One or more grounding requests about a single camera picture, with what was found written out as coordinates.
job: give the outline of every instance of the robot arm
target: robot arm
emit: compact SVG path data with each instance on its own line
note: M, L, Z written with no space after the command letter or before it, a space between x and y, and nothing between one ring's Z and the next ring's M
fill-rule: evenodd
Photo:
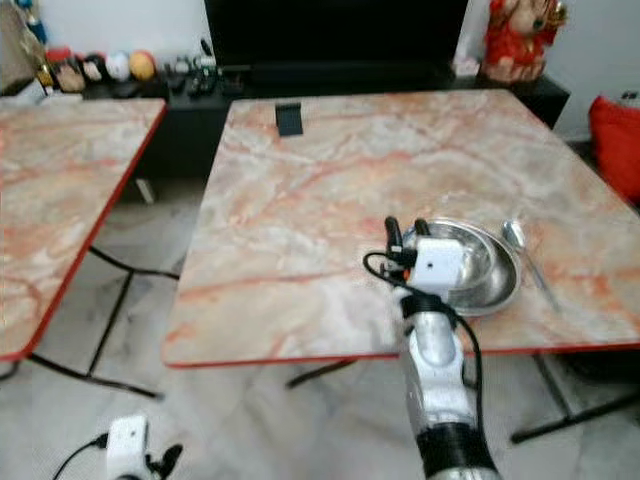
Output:
M395 218L385 220L388 262L382 273L394 285L405 321L400 360L407 385L407 409L430 480L499 480L483 428L462 382L464 353L454 334L464 320L446 303L457 283L463 250L456 240L429 237L416 220L416 248L404 248Z

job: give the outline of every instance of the table leg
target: table leg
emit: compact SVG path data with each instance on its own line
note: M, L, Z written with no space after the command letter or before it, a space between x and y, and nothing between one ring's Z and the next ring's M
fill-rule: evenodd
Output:
M106 254L102 250L99 250L96 247L94 247L93 245L89 247L89 252L93 253L100 260L107 262L109 265L113 265L114 267L119 268L120 270L124 270L125 272L128 272L128 273L135 273L137 275L167 277L173 280L180 279L180 275L178 275L177 273L167 272L163 270L148 270L144 268L132 267L131 265L127 265L126 263L123 263L120 260L116 260L111 255Z
M545 385L549 389L551 396L553 397L560 410L562 410L563 416L560 420L549 422L538 427L518 430L513 435L511 435L511 442L516 445L528 440L532 440L534 438L541 437L548 433L556 432L573 425L578 425L580 423L602 417L609 413L613 413L615 411L633 405L634 403L640 402L640 390L638 390L637 392L625 395L603 405L588 408L579 413L573 413L571 412L571 409L569 408L569 405L564 398L560 387L551 375L551 372L547 368L542 357L539 354L536 354L533 356L533 359L538 366L538 370L540 371L540 374L545 381Z
M91 373L81 373L70 368L67 368L58 363L52 362L40 355L32 353L29 355L29 360L33 363L36 363L42 367L48 368L49 370L53 370L56 373L61 375L65 375L67 377L75 378L76 380L80 380L86 383L92 383L94 385L101 385L103 387L115 388L116 390L124 390L126 392L135 393L138 395L142 395L143 397L153 398L154 400L162 400L164 395L162 393L152 392L150 390L146 390L144 388L136 387L135 385L129 385L127 383L116 382L114 380L107 380L104 378L94 377Z
M0 375L0 382L4 382L5 380L9 380L16 373L18 373L18 366L19 365L20 365L20 362L13 362L11 364L11 367L9 367L9 370L6 373L3 373L2 375Z
M67 377L75 378L76 380L80 380L86 383L91 383L94 385L101 385L104 387L115 388L117 390L124 390L130 393L135 393L135 394L142 395L144 397L153 398L156 400L162 399L163 395L161 393L152 392L150 390L140 388L135 385L117 382L115 380L108 380L104 378L95 377L93 375L93 372L98 366L98 362L102 357L102 352L104 350L104 347L107 343L107 340L109 339L109 336L111 335L111 331L115 326L116 320L118 319L120 309L122 308L124 299L127 295L127 292L129 291L129 286L131 285L133 276L134 275L156 275L156 276L171 278L173 280L178 280L180 278L180 275L173 272L166 272L161 270L147 270L147 269L135 268L119 260L116 260L115 258L111 257L110 255L107 255L106 253L102 252L101 250L98 250L93 246L89 247L89 251L93 253L95 256L97 256L98 258L100 258L101 260L109 263L110 265L113 265L114 267L127 272L125 282L122 285L120 294L118 295L118 298L116 300L115 305L113 306L113 309L111 310L111 314L109 315L107 326L105 327L102 337L100 338L98 347L96 348L96 351L93 354L93 358L91 359L91 364L89 365L89 369L86 372L78 372L76 370L72 370L70 368L67 368L51 360L48 360L35 353L32 353L31 355L29 355L28 358L29 360L31 360L32 362L40 366L48 368L49 370L53 370L54 372L57 372L61 375L66 375ZM13 373L15 373L15 371L10 372L8 375L13 375Z
M310 372L303 373L301 375L298 375L297 377L292 378L286 383L286 387L288 389L296 388L298 385L308 382L309 380L321 377L322 375L326 375L327 373L335 372L336 370L342 370L343 368L346 368L354 363L356 363L355 360L340 360L339 362L316 368L315 370L311 370Z
M138 191L147 205L153 205L156 201L156 194L151 187L151 182L144 178L136 178L136 186Z

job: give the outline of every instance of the spoon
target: spoon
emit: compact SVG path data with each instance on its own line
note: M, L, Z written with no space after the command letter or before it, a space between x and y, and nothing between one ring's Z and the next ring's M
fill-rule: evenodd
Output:
M526 237L524 235L524 231L520 226L520 222L517 220L507 220L502 224L502 237L507 241L509 245L513 247L513 249L522 254L527 263L529 264L529 268L533 273L533 279L536 283L536 286L542 290L542 292L547 297L547 300L556 311L556 313L561 313L560 304L556 299L555 295L549 288L549 284L542 275L542 272L538 268L538 266L533 262L531 257L529 256L529 252L527 251L527 242Z

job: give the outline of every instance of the black cabinet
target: black cabinet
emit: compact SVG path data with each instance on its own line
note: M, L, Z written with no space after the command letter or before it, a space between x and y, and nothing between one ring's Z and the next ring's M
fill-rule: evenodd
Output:
M228 109L169 108L134 172L141 178L207 178Z
M222 135L229 107L234 98L276 98L316 95L348 95L401 91L436 91L505 88L487 79L436 76L419 83L249 85L242 95L227 97L220 88L210 96L189 98L186 93L170 94L167 113L138 162L134 178L207 178ZM547 77L530 84L508 87L540 120L550 128L560 116L569 93ZM86 99L110 98L109 85L92 85L84 92Z

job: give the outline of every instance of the ball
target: ball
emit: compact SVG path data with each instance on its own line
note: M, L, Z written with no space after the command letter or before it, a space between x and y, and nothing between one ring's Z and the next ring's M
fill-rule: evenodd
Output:
M138 80L150 80L156 73L153 56L145 50L137 50L129 57L131 74Z
M107 55L105 62L107 73L114 80L124 82L129 79L129 57L124 52L116 52Z

